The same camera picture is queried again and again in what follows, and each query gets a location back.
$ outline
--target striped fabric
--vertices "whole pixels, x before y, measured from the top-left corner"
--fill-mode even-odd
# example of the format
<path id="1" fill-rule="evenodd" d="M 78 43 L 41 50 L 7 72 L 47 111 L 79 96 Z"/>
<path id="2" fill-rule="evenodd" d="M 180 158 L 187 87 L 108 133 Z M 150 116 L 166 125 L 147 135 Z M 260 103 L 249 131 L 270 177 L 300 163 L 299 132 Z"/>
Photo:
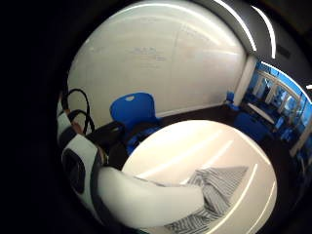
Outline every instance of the striped fabric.
<path id="1" fill-rule="evenodd" d="M 222 217 L 230 207 L 230 198 L 247 169 L 234 167 L 196 171 L 187 183 L 202 187 L 205 207 L 166 227 L 176 234 L 200 234 L 208 231 L 210 223 Z"/>

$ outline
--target desk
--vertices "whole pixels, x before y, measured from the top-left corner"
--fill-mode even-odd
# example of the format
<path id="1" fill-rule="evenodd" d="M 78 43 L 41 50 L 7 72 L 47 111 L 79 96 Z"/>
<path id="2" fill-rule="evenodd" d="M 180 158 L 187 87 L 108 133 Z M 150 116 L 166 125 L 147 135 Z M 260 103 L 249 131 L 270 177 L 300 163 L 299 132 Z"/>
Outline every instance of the desk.
<path id="1" fill-rule="evenodd" d="M 248 103 L 248 106 L 254 110 L 257 114 L 259 114 L 260 116 L 262 116 L 265 120 L 267 120 L 268 122 L 270 122 L 271 124 L 274 124 L 274 120 L 267 114 L 265 113 L 263 110 L 259 109 L 258 107 L 256 107 L 255 105 Z"/>
<path id="2" fill-rule="evenodd" d="M 186 183 L 197 169 L 235 166 L 248 170 L 231 198 L 230 209 L 211 223 L 207 234 L 255 233 L 273 211 L 276 177 L 262 149 L 230 126 L 206 120 L 172 124 L 140 144 L 122 171 L 161 183 Z M 165 227 L 143 231 L 171 233 Z"/>

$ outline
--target ceiling light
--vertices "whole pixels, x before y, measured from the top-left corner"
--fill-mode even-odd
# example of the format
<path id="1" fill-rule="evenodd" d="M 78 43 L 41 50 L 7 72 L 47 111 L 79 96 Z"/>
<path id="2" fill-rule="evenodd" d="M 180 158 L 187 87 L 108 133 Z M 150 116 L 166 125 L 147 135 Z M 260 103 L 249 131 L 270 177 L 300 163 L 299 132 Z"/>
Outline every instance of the ceiling light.
<path id="1" fill-rule="evenodd" d="M 259 14 L 260 16 L 263 18 L 267 29 L 269 30 L 269 34 L 270 34 L 270 38 L 271 38 L 271 48 L 272 48 L 272 58 L 275 58 L 276 55 L 276 40 L 275 40 L 275 33 L 273 30 L 273 26 L 271 21 L 269 20 L 269 18 L 257 7 L 252 6 Z"/>
<path id="2" fill-rule="evenodd" d="M 245 33 L 247 34 L 248 39 L 250 40 L 253 50 L 256 51 L 256 46 L 254 43 L 254 39 L 250 33 L 250 31 L 248 30 L 246 24 L 244 23 L 244 21 L 242 20 L 242 18 L 234 11 L 234 9 L 232 9 L 229 5 L 227 5 L 226 3 L 222 2 L 221 0 L 214 0 L 217 4 L 221 5 L 223 8 L 225 8 L 243 27 Z"/>

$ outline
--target white wall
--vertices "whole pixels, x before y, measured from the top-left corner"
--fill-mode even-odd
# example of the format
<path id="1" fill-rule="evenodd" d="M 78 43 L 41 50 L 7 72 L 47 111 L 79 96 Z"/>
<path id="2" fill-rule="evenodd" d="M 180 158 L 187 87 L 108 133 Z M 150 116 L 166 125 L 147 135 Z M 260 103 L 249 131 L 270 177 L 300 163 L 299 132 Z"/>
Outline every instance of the white wall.
<path id="1" fill-rule="evenodd" d="M 72 63 L 68 86 L 87 93 L 97 127 L 119 96 L 148 92 L 164 116 L 222 103 L 242 75 L 245 51 L 214 14 L 190 2 L 144 4 L 99 26 Z M 86 108 L 79 94 L 69 106 Z"/>

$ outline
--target blue chair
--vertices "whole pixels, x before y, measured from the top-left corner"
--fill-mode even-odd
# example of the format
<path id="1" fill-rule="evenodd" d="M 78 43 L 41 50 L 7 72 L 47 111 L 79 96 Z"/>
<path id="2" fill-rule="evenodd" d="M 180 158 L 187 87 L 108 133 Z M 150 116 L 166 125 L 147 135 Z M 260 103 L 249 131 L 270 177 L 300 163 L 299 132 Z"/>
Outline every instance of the blue chair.
<path id="1" fill-rule="evenodd" d="M 123 142 L 128 155 L 148 136 L 160 129 L 160 120 L 155 116 L 155 104 L 152 95 L 135 93 L 119 97 L 110 106 L 110 115 L 114 121 L 125 127 Z"/>
<path id="2" fill-rule="evenodd" d="M 280 118 L 277 120 L 276 124 L 274 125 L 273 132 L 275 133 L 276 137 L 278 137 L 282 130 L 284 129 L 283 127 L 285 126 L 285 119 L 283 116 L 280 116 Z"/>
<path id="3" fill-rule="evenodd" d="M 257 98 L 255 95 L 253 95 L 252 91 L 247 91 L 246 94 L 244 95 L 243 101 L 248 103 L 256 103 Z"/>
<path id="4" fill-rule="evenodd" d="M 281 140 L 290 142 L 294 138 L 294 133 L 292 128 L 285 128 L 281 134 Z"/>
<path id="5" fill-rule="evenodd" d="M 233 92 L 226 92 L 226 100 L 223 102 L 223 104 L 226 104 L 228 107 L 230 107 L 231 110 L 239 111 L 239 107 L 234 104 L 234 93 Z"/>
<path id="6" fill-rule="evenodd" d="M 272 137 L 264 125 L 256 121 L 247 113 L 240 113 L 235 121 L 234 128 L 240 130 L 257 143 L 260 143 L 265 137 Z"/>

